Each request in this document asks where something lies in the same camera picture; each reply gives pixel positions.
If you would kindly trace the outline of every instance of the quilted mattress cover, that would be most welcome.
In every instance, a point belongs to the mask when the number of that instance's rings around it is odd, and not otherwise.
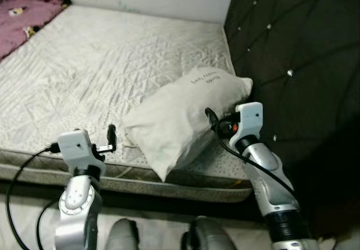
[[[240,161],[219,146],[161,183],[141,151],[122,144],[122,116],[195,66],[234,73],[221,25],[70,6],[0,62],[0,179],[11,178],[30,153],[74,128],[87,129],[98,146],[106,144],[112,123],[118,149],[106,155],[103,188],[243,200],[249,181]],[[45,155],[20,180],[63,185],[66,171],[60,156]]]

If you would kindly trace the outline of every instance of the pink blanket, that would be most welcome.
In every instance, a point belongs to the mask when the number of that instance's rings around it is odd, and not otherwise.
[[[0,0],[0,61],[69,3],[70,0]]]

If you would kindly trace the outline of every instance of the wire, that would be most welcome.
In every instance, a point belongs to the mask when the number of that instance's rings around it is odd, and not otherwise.
[[[50,206],[52,206],[53,204],[55,204],[56,202],[58,202],[60,199],[60,197],[57,197],[56,199],[53,199],[52,201],[50,201],[48,204],[46,204],[41,213],[39,214],[37,220],[36,220],[36,243],[38,244],[38,248],[39,250],[44,250],[43,245],[41,243],[41,237],[40,237],[40,222],[41,222],[41,217],[43,216],[43,214],[45,213],[46,209]]]
[[[215,126],[215,137],[216,140],[220,143],[220,145],[226,150],[228,151],[230,154],[242,159],[244,162],[253,165],[254,167],[256,167],[257,169],[261,170],[262,172],[264,172],[265,174],[267,174],[268,176],[270,176],[272,179],[274,179],[276,182],[278,182],[281,186],[283,186],[287,191],[289,191],[289,193],[291,195],[294,196],[294,198],[296,198],[296,194],[295,192],[283,181],[281,180],[278,176],[276,176],[274,173],[272,173],[271,171],[267,170],[266,168],[264,168],[263,166],[257,164],[256,162],[250,160],[249,158],[242,156],[241,154],[233,151],[232,149],[230,149],[228,146],[226,146],[226,144],[221,140],[220,136],[219,136],[219,125],[221,122],[227,121],[228,118],[223,118],[221,120],[219,120],[216,123]]]
[[[6,199],[5,199],[5,204],[6,204],[6,216],[7,216],[7,220],[9,222],[11,231],[17,241],[17,243],[19,244],[19,246],[23,249],[23,250],[30,250],[25,243],[21,240],[19,234],[16,231],[15,225],[14,225],[14,221],[12,220],[12,216],[11,216],[11,211],[10,211],[10,195],[12,193],[12,190],[14,188],[14,185],[17,181],[17,178],[19,177],[19,175],[21,174],[21,172],[23,171],[23,169],[39,154],[42,154],[43,152],[47,152],[49,151],[48,148],[43,149],[39,152],[37,152],[36,154],[33,154],[28,160],[26,160],[19,168],[19,170],[17,171],[17,173],[15,174],[15,176],[12,178],[9,187],[7,188],[6,191]]]

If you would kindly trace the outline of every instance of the dark tufted headboard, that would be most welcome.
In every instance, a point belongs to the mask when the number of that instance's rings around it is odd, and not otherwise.
[[[334,189],[329,179],[349,175],[338,167],[346,161],[329,152],[345,150],[334,144],[346,146],[343,129],[359,126],[359,6],[360,0],[232,0],[224,26],[236,74],[253,79],[250,100],[264,105],[262,140],[314,199],[319,185]],[[346,151],[358,167],[354,137]]]

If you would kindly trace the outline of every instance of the pillow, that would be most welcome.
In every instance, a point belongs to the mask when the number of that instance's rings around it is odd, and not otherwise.
[[[162,181],[173,168],[193,161],[213,140],[205,108],[219,118],[245,102],[253,81],[224,70],[191,70],[134,107],[123,118],[130,141]]]

